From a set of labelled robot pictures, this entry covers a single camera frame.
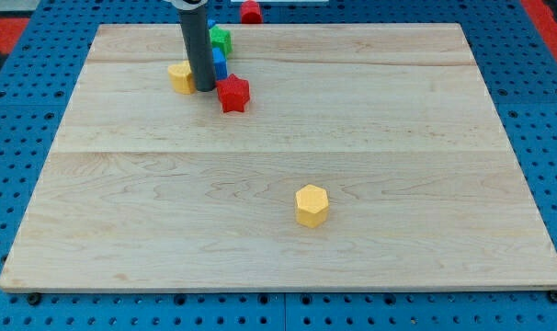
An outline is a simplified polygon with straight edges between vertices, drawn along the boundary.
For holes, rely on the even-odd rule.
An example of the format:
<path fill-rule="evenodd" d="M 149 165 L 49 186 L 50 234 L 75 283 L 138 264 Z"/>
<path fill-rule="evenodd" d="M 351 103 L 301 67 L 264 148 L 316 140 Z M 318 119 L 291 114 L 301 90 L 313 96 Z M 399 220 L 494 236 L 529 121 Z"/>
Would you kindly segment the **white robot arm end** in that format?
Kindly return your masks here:
<path fill-rule="evenodd" d="M 208 3 L 208 0 L 165 0 L 176 9 L 190 11 Z"/>

